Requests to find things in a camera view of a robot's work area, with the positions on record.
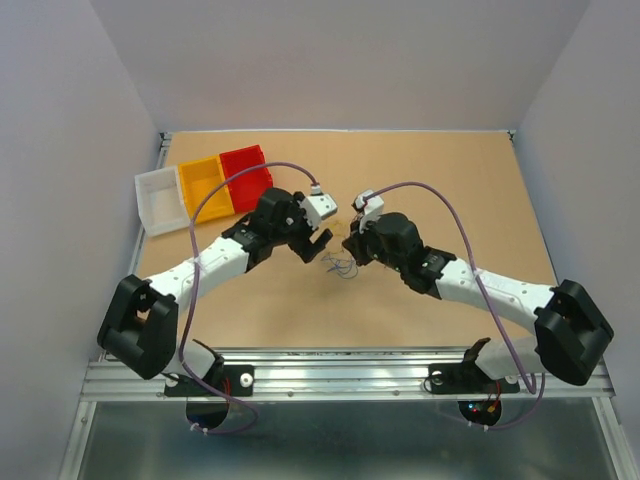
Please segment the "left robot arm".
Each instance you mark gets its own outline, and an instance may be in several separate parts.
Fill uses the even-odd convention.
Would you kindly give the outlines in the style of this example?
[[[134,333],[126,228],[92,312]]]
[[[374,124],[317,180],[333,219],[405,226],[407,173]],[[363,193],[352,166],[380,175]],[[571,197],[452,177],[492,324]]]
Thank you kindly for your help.
[[[334,199],[318,186],[309,195],[267,189],[252,212],[204,250],[149,278],[122,279],[97,334],[98,345],[144,380],[179,375],[199,393],[228,399],[222,357],[189,340],[188,328],[178,326],[180,315],[194,315],[200,296],[249,272],[278,246],[311,262],[332,237],[320,225],[336,212]]]

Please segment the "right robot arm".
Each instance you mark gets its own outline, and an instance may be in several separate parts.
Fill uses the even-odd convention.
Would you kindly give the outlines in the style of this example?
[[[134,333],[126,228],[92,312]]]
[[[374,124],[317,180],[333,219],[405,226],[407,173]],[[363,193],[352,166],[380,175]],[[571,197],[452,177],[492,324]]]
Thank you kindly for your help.
[[[533,284],[475,270],[454,254],[425,245],[401,213],[353,221],[342,245],[357,265],[377,261],[419,294],[485,310],[529,331],[517,340],[476,341],[459,364],[432,376],[435,387],[482,390],[497,380],[542,373],[583,386],[613,340],[613,328],[580,283]]]

